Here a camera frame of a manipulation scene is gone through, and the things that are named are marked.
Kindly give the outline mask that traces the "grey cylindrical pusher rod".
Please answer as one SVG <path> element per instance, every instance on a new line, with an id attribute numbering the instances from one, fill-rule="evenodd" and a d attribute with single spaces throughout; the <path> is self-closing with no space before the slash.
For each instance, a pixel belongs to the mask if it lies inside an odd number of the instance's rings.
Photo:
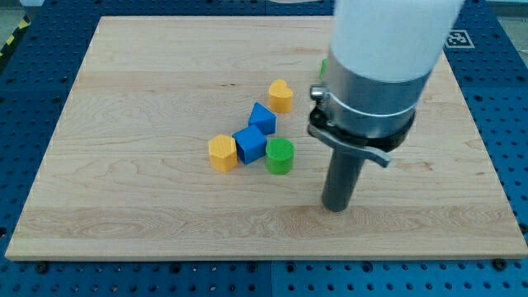
<path id="1" fill-rule="evenodd" d="M 323 188 L 323 206 L 341 212 L 350 204 L 365 159 L 334 149 Z"/>

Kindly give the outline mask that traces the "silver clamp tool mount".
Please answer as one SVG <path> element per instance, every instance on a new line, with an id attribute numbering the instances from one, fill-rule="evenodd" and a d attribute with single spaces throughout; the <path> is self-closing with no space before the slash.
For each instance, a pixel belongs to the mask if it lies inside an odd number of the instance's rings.
<path id="1" fill-rule="evenodd" d="M 430 71 L 411 78 L 370 78 L 346 66 L 335 50 L 328 52 L 322 82 L 310 87 L 316 106 L 308 132 L 333 149 L 342 166 L 370 160 L 381 167 L 389 152 L 405 139 Z"/>

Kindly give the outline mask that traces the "green block behind arm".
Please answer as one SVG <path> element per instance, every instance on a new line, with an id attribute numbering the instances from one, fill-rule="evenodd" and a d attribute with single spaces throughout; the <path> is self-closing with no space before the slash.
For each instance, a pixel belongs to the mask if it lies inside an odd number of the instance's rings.
<path id="1" fill-rule="evenodd" d="M 322 62 L 321 62 L 321 65 L 320 65 L 320 69 L 319 69 L 319 78 L 320 79 L 323 79 L 324 74 L 325 74 L 326 69 L 327 69 L 327 66 L 328 66 L 328 59 L 327 58 L 322 59 Z"/>

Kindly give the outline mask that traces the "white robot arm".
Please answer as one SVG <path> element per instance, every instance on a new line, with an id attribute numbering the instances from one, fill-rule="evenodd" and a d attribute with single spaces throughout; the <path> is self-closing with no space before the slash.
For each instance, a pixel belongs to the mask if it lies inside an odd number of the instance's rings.
<path id="1" fill-rule="evenodd" d="M 387 167 L 463 6 L 460 0 L 338 1 L 308 132 L 332 148 L 323 205 L 343 211 L 366 160 Z"/>

